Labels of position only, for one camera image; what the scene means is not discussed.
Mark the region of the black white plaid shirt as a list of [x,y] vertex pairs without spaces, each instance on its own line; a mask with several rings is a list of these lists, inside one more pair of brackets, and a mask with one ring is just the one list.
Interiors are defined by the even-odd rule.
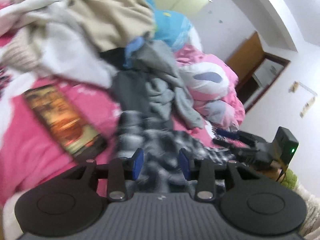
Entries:
[[235,160],[230,150],[204,146],[185,131],[172,131],[154,117],[138,111],[124,111],[117,128],[117,158],[131,158],[138,148],[144,151],[144,163],[137,180],[126,181],[129,194],[137,192],[194,194],[195,181],[187,181],[178,165],[179,150],[189,157],[209,159],[225,165]]

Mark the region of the grey hoodie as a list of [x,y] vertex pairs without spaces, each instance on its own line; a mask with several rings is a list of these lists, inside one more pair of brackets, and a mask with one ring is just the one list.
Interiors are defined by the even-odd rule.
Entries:
[[162,121],[171,120],[176,110],[188,129],[203,128],[201,115],[193,108],[174,54],[163,41],[146,41],[131,55],[132,68],[142,71],[151,111]]

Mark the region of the brown wooden door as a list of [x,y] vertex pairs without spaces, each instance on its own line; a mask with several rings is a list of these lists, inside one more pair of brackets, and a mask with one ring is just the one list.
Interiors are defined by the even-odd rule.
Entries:
[[226,64],[238,76],[236,91],[251,78],[254,71],[265,59],[265,52],[259,34],[254,32],[242,45],[229,57]]

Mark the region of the dark grey garment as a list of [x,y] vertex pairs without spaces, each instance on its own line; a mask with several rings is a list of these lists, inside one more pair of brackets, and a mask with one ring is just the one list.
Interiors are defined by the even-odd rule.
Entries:
[[146,81],[139,72],[134,70],[118,72],[113,78],[111,90],[122,111],[138,111],[146,116],[151,115]]

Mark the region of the blue striped pillow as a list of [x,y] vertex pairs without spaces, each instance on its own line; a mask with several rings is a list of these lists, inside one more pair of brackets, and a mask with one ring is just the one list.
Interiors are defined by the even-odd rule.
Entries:
[[165,42],[173,52],[179,51],[186,44],[203,51],[199,34],[186,16],[175,11],[159,10],[155,0],[146,0],[146,2],[153,10],[155,19],[154,40]]

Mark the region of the blue garment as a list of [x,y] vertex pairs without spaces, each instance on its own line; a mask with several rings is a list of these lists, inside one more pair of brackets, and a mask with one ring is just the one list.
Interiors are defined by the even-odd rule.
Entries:
[[123,64],[123,67],[125,69],[130,69],[132,68],[132,62],[131,62],[131,56],[132,54],[139,50],[143,44],[144,44],[145,40],[142,36],[134,38],[124,49],[124,55],[125,55],[125,63]]

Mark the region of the black garment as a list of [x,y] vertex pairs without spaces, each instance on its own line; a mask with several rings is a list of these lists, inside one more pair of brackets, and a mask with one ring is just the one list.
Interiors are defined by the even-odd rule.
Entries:
[[107,63],[113,65],[119,70],[124,70],[125,48],[116,48],[99,53],[99,56]]

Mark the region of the white garment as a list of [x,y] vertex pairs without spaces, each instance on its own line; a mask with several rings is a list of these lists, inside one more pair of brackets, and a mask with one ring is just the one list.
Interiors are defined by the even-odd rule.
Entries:
[[25,0],[1,9],[1,64],[39,76],[60,76],[110,88],[117,70],[100,58],[68,9],[69,0]]

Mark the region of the beige garment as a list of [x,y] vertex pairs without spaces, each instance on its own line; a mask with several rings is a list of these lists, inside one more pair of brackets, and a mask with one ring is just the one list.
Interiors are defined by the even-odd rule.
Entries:
[[146,0],[69,0],[68,9],[101,52],[154,33],[153,11]]

